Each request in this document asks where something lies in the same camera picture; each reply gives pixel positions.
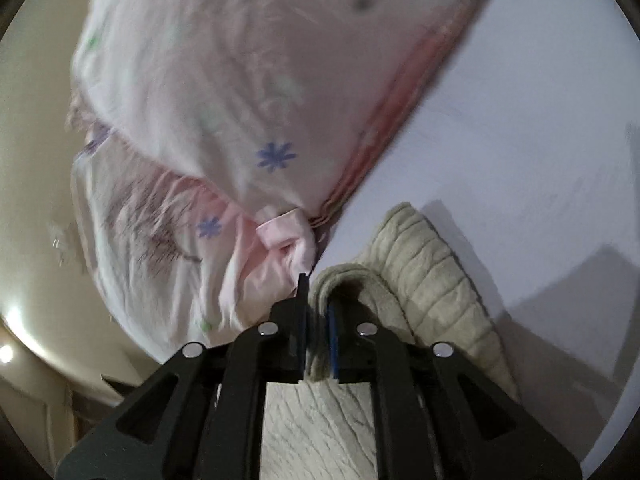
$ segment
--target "silver bolt head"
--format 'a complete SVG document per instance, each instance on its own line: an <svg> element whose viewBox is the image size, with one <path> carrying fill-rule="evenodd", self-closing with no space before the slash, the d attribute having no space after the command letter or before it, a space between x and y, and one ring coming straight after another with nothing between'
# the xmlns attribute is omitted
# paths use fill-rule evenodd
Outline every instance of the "silver bolt head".
<svg viewBox="0 0 640 480"><path fill-rule="evenodd" d="M374 335L378 332L378 327L373 323L360 323L356 330L360 335Z"/></svg>
<svg viewBox="0 0 640 480"><path fill-rule="evenodd" d="M436 343L433 345L433 353L436 357L451 357L453 355L453 346L449 343Z"/></svg>
<svg viewBox="0 0 640 480"><path fill-rule="evenodd" d="M200 343L187 343L182 347L182 355L187 359L198 357L202 352L204 352L204 346Z"/></svg>
<svg viewBox="0 0 640 480"><path fill-rule="evenodd" d="M262 323L258 326L258 333L260 335L273 335L278 332L278 326L271 321L267 321L266 323Z"/></svg>

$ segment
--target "white mattress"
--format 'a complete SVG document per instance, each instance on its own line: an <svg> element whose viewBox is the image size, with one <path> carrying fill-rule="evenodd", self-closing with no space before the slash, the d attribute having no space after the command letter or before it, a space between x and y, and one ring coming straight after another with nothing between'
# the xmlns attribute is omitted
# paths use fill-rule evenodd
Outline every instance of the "white mattress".
<svg viewBox="0 0 640 480"><path fill-rule="evenodd" d="M526 408L590 474L640 405L640 41L614 0L491 0L316 273L420 208L497 323Z"/></svg>

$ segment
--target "textured fabric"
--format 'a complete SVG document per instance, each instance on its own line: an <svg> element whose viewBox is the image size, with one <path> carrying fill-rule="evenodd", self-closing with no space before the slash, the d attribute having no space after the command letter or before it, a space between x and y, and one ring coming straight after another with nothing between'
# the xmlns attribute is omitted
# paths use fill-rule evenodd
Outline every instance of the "textured fabric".
<svg viewBox="0 0 640 480"><path fill-rule="evenodd" d="M326 302L346 284L357 285L357 299L402 341L451 341L518 398L500 340L468 277L425 218L404 203L386 215L355 262L326 269L312 283L309 381L268 387L261 478L377 477L369 385L326 378Z"/></svg>
<svg viewBox="0 0 640 480"><path fill-rule="evenodd" d="M108 132L74 161L72 192L87 266L107 308L159 362L189 341L233 341L314 262L300 210L258 225Z"/></svg>
<svg viewBox="0 0 640 480"><path fill-rule="evenodd" d="M353 192L479 0L92 0L72 61L98 118L258 224Z"/></svg>

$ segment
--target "folded towel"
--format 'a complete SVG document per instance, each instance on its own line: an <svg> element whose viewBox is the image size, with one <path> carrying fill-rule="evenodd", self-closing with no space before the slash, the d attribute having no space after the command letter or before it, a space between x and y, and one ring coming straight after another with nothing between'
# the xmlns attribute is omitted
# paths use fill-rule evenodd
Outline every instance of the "folded towel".
<svg viewBox="0 0 640 480"><path fill-rule="evenodd" d="M356 300L368 306L380 324L402 341L428 346L450 341L508 395L517 398L515 383L500 339L479 303L473 285L451 249L423 215L402 203L386 214L366 249L353 263L324 270L310 292L311 380L328 376L324 316L331 292L358 285Z"/></svg>
<svg viewBox="0 0 640 480"><path fill-rule="evenodd" d="M355 299L402 341L455 343L517 399L500 340L471 282L427 220L403 203L386 215L355 262L326 269L313 282L309 381L267 389L261 478L377 477L369 385L326 378L327 299L349 284L356 286L345 293L357 290Z"/></svg>

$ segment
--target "dark stain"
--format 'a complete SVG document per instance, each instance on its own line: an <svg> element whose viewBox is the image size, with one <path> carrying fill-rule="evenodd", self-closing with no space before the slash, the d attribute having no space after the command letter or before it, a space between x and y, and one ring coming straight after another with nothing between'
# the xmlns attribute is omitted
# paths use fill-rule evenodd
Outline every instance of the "dark stain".
<svg viewBox="0 0 640 480"><path fill-rule="evenodd" d="M376 6L376 0L354 0L351 4L353 10L359 13L367 12Z"/></svg>

